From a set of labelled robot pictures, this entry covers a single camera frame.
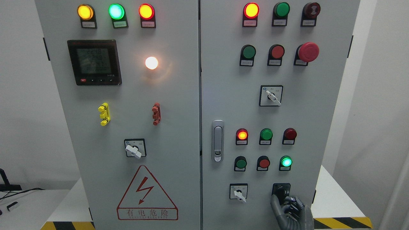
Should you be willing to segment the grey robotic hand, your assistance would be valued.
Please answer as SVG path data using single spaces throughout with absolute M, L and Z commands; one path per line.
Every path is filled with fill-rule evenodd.
M 314 230 L 311 208 L 298 197 L 287 196 L 280 204 L 277 195 L 272 195 L 270 205 L 281 230 Z

